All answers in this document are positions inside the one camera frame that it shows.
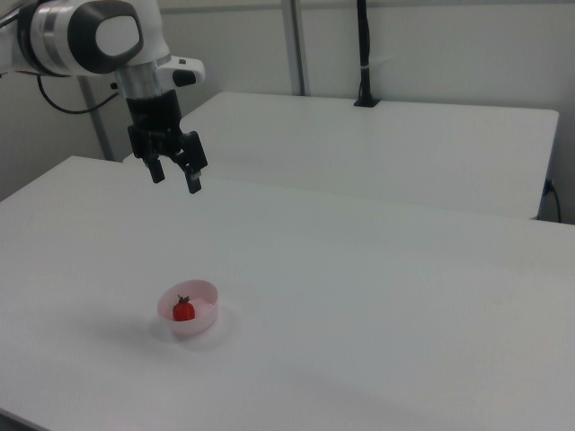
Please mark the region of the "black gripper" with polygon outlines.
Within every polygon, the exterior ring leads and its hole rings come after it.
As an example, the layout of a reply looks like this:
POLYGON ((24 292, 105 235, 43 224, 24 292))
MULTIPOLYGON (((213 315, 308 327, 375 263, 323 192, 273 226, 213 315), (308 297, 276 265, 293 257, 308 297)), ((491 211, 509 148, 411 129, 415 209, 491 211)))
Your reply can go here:
POLYGON ((175 90, 147 99, 127 99, 133 124, 128 127, 133 154, 150 171, 153 183, 165 179, 160 156, 182 170, 190 194, 201 190, 201 170, 208 166, 199 134, 181 130, 181 108, 175 90))

